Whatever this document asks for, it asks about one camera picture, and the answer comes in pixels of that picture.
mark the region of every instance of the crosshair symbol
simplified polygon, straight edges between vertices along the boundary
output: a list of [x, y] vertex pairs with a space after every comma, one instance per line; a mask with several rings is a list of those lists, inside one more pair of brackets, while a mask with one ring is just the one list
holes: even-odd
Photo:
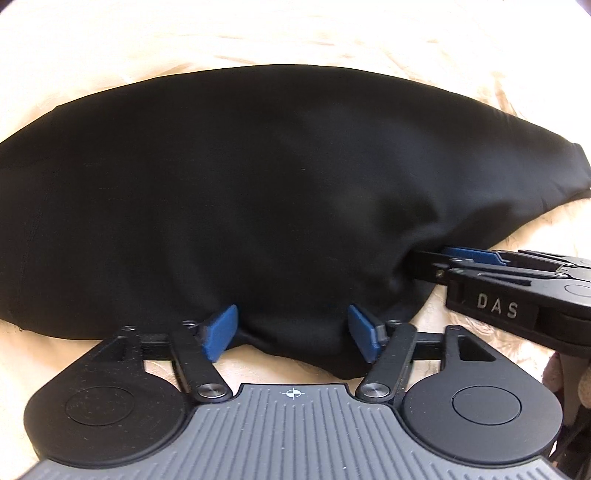
[[288, 397], [290, 397], [292, 399], [295, 399], [295, 398], [299, 397], [300, 395], [305, 395], [305, 393], [303, 393], [293, 387], [291, 387], [291, 389], [288, 390], [287, 392], [281, 392], [281, 393], [283, 393], [284, 395], [287, 395]]

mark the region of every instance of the wrinkled sheet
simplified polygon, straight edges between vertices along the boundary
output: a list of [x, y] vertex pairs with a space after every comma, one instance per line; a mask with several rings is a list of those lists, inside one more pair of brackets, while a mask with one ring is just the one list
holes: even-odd
[[[591, 157], [589, 46], [591, 17], [567, 0], [15, 0], [0, 14], [0, 141], [57, 105], [126, 83], [307, 63], [461, 93], [580, 143]], [[591, 258], [591, 200], [557, 208], [499, 247]], [[443, 298], [437, 287], [414, 320], [420, 329], [465, 325], [541, 378], [549, 350], [447, 312]], [[0, 320], [0, 479], [14, 479], [37, 461], [22, 426], [27, 400], [94, 344]], [[242, 382], [338, 381], [247, 346], [226, 352], [217, 367], [234, 390]], [[166, 362], [147, 362], [147, 370], [173, 380]], [[436, 370], [418, 362], [411, 383]]]

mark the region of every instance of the black cloth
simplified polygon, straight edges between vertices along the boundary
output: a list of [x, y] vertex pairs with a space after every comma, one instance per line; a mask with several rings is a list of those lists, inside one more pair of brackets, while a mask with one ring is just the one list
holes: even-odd
[[236, 303], [240, 337], [340, 377], [360, 303], [408, 320], [414, 248], [489, 248], [588, 194], [583, 150], [435, 87], [256, 66], [56, 108], [0, 144], [0, 317], [100, 339]]

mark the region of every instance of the ridged surface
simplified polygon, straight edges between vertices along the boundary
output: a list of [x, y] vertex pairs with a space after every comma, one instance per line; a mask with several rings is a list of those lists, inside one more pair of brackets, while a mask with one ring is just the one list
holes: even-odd
[[404, 431], [392, 411], [352, 398], [344, 385], [244, 385], [240, 395], [197, 409], [163, 450], [104, 470], [43, 460], [23, 480], [549, 480], [536, 459], [473, 468], [439, 458]]

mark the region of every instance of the silver screw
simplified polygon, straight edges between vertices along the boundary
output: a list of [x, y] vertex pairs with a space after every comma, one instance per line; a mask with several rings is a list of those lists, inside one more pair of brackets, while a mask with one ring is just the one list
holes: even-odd
[[390, 393], [390, 389], [381, 383], [366, 383], [359, 391], [369, 398], [382, 398]]
[[220, 398], [228, 393], [228, 389], [219, 383], [206, 383], [198, 386], [197, 393], [204, 398]]

